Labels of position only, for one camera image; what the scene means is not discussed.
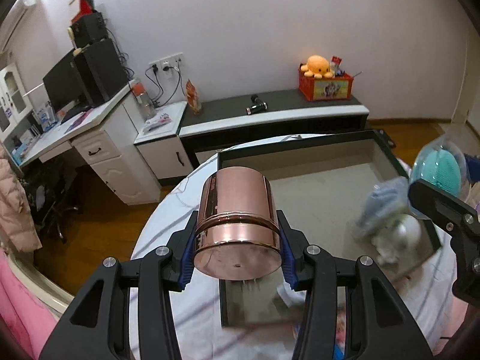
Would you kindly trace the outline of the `white astronaut figurine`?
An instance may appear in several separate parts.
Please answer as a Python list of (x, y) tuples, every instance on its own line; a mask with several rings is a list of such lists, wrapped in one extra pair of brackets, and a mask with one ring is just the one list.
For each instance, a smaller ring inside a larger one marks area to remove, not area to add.
[(410, 214), (397, 214), (389, 219), (373, 236), (371, 243), (377, 250), (381, 266), (396, 264), (404, 254), (413, 252), (422, 236), (422, 226)]

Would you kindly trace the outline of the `teal item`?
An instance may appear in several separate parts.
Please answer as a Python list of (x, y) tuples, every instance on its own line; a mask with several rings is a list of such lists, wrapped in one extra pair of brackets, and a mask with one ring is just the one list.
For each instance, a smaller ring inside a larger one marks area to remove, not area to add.
[(447, 134), (425, 145), (413, 164), (409, 181), (425, 180), (465, 201), (470, 193), (470, 173), (465, 155)]

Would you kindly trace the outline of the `clear plastic storage box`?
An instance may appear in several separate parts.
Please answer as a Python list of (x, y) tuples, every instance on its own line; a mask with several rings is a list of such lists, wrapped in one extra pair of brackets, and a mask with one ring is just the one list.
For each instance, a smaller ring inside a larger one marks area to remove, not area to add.
[(382, 226), (408, 208), (408, 179), (398, 176), (375, 184), (352, 227), (355, 239), (373, 236)]

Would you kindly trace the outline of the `rose gold metal canister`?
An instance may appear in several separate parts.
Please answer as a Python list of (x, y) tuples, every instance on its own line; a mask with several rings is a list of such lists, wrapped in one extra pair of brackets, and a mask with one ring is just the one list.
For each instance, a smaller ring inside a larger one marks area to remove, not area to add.
[(229, 166), (202, 187), (193, 264), (223, 281), (252, 281), (281, 267), (281, 235), (267, 178), (250, 167)]

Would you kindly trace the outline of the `pink quilt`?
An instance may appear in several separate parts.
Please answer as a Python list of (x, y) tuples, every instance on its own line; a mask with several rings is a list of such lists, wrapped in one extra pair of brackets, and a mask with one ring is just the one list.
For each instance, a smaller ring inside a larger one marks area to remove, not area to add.
[(41, 350), (57, 323), (47, 307), (17, 279), (1, 252), (1, 317), (21, 348), (33, 359)]

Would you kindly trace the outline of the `black bathroom scale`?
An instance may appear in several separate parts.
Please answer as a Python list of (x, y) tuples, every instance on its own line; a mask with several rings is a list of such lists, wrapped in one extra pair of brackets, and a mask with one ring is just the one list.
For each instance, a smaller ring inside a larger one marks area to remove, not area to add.
[(383, 139), (385, 144), (388, 145), (390, 149), (394, 149), (396, 147), (395, 142), (391, 139), (388, 133), (384, 129), (377, 129), (377, 133)]

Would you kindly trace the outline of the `black and pink tray box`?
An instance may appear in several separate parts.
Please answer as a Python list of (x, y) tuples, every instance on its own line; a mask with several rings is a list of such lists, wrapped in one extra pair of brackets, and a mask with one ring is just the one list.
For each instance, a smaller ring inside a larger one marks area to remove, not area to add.
[[(250, 167), (269, 181), (277, 209), (289, 225), (335, 257), (377, 258), (369, 241), (357, 242), (351, 228), (374, 186), (406, 176), (399, 160), (375, 130), (307, 137), (225, 150), (218, 166)], [(280, 303), (280, 270), (255, 282), (219, 283), (223, 327), (296, 322), (301, 309)]]

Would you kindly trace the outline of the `pink down jacket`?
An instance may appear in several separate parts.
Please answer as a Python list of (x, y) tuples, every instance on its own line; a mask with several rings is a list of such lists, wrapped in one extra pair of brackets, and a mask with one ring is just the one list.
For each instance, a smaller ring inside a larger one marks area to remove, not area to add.
[(1, 146), (1, 234), (19, 252), (31, 253), (42, 247), (35, 228), (29, 201), (9, 156)]

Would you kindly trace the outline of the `black office chair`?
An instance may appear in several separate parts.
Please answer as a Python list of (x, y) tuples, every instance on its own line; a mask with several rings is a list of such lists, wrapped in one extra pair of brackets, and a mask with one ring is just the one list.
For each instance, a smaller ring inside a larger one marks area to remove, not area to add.
[(37, 232), (41, 236), (57, 236), (65, 244), (65, 220), (70, 214), (81, 212), (72, 190), (77, 178), (76, 170), (63, 159), (56, 158), (46, 163), (34, 160), (23, 166), (22, 172), (21, 183)]

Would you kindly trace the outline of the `red cartoon storage crate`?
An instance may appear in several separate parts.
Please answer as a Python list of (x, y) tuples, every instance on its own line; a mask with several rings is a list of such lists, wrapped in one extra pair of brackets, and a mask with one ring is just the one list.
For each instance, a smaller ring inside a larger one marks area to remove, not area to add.
[(307, 77), (298, 70), (298, 90), (309, 102), (349, 100), (354, 78), (347, 73), (333, 78)]

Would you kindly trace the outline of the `orange octopus plush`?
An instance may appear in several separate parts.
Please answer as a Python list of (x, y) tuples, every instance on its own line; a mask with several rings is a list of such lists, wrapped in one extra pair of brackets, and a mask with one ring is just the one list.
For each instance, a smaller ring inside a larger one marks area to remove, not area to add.
[(315, 79), (334, 77), (329, 61), (320, 55), (310, 56), (307, 62), (300, 66), (300, 71), (305, 77), (313, 77)]

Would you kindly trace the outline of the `white desk with drawers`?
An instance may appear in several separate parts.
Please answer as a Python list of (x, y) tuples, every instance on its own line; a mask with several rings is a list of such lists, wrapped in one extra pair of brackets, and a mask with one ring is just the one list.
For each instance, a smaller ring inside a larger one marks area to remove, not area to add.
[(134, 141), (142, 117), (129, 86), (110, 101), (43, 133), (20, 167), (42, 163), (74, 149), (126, 205), (157, 203), (161, 186)]

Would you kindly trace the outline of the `white side cabinet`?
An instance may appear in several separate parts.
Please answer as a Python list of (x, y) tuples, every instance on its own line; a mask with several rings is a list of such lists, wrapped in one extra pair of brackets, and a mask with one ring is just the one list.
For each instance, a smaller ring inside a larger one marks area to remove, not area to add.
[(193, 170), (179, 136), (185, 109), (186, 102), (161, 107), (155, 117), (144, 123), (134, 141), (159, 180), (186, 176)]

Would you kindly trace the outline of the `black massage gun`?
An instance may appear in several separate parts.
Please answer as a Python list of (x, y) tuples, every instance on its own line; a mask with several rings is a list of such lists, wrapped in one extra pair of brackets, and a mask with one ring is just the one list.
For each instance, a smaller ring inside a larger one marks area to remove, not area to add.
[(265, 112), (268, 110), (268, 104), (262, 101), (258, 94), (253, 94), (250, 96), (251, 105), (246, 108), (246, 113), (248, 116)]

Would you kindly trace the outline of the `orange lid water bottle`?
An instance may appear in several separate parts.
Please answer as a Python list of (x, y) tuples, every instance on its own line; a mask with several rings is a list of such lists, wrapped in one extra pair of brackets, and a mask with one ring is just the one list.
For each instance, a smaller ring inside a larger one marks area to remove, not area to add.
[(133, 95), (136, 98), (137, 105), (139, 107), (140, 113), (145, 120), (149, 120), (156, 115), (156, 111), (151, 101), (148, 93), (146, 92), (143, 84), (141, 82), (137, 82), (132, 87)]

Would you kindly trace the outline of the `black white TV cabinet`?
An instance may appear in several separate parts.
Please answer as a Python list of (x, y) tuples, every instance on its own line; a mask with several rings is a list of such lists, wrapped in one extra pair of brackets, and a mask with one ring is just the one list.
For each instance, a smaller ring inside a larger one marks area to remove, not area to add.
[(205, 102), (199, 115), (185, 110), (179, 136), (194, 167), (202, 152), (289, 134), (361, 131), (369, 116), (369, 109), (355, 97), (309, 102), (298, 89), (289, 89), (261, 93), (259, 99), (268, 108), (253, 115), (247, 114), (249, 95)]

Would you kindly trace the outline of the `white glass door cabinet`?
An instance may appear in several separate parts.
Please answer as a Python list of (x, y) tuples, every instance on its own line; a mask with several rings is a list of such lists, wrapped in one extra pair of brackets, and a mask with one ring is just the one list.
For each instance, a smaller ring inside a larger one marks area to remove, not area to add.
[(26, 93), (15, 63), (1, 69), (1, 141), (32, 112), (32, 102)]

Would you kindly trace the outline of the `black computer monitor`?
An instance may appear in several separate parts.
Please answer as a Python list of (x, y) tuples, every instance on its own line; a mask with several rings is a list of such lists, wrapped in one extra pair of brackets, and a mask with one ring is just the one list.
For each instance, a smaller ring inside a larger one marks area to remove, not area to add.
[(56, 113), (74, 102), (74, 106), (67, 111), (62, 121), (72, 119), (90, 108), (72, 62), (73, 49), (67, 52), (42, 79), (50, 104)]

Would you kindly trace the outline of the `orange snack bag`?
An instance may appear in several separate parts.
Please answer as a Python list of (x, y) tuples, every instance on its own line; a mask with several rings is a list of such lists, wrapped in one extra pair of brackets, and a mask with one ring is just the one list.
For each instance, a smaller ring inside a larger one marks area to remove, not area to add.
[(190, 80), (186, 82), (186, 100), (195, 115), (198, 115), (202, 111), (202, 104), (199, 101), (199, 95), (197, 94), (196, 88)]

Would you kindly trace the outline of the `black computer tower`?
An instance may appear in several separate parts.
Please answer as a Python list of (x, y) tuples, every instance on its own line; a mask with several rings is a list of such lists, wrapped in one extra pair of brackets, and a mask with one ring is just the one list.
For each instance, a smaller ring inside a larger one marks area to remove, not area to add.
[(73, 67), (91, 107), (110, 101), (128, 84), (112, 39), (97, 41), (73, 57)]

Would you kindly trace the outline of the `black speaker box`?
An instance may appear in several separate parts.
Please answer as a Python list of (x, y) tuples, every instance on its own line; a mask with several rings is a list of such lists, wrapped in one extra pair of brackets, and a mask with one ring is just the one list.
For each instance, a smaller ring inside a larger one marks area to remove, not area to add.
[(70, 26), (70, 30), (77, 48), (87, 47), (108, 36), (107, 27), (101, 12), (81, 16)]

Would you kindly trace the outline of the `white air conditioner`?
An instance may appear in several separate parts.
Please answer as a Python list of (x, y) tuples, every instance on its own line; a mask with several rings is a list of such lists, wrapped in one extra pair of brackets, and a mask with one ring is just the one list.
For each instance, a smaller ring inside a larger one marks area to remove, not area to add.
[(16, 0), (1, 24), (1, 52), (4, 52), (23, 18), (34, 8), (38, 0)]

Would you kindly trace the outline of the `red folder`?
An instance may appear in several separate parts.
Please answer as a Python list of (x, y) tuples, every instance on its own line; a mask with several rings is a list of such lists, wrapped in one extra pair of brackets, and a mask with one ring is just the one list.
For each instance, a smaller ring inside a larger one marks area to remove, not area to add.
[(87, 0), (79, 0), (79, 10), (73, 18), (71, 19), (71, 23), (74, 24), (77, 22), (82, 16), (90, 15), (94, 12), (94, 8), (91, 7)]

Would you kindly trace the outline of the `white wall socket strip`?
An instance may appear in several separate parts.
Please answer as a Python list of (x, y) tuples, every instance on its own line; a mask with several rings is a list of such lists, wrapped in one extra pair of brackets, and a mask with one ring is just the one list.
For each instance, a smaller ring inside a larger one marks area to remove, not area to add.
[(160, 71), (169, 70), (170, 68), (178, 68), (184, 59), (182, 52), (169, 55), (149, 63), (150, 67), (156, 66)]

